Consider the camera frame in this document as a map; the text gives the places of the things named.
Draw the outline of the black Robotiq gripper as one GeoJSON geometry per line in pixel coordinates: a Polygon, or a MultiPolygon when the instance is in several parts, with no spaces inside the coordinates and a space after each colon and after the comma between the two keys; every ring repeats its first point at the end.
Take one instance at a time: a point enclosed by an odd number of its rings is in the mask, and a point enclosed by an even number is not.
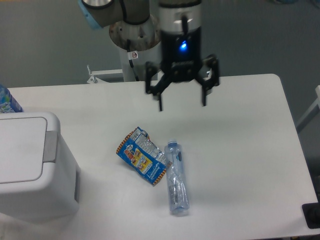
{"type": "Polygon", "coordinates": [[[162,93],[171,83],[189,82],[195,79],[201,85],[201,102],[207,105],[207,95],[213,87],[220,85],[220,65],[215,54],[201,59],[201,28],[190,30],[186,34],[174,34],[162,30],[161,63],[151,61],[145,63],[145,93],[152,95],[159,104],[159,111],[163,111],[162,93]],[[208,79],[199,73],[202,67],[209,68],[208,79]],[[163,72],[156,85],[151,85],[154,75],[163,72]]]}

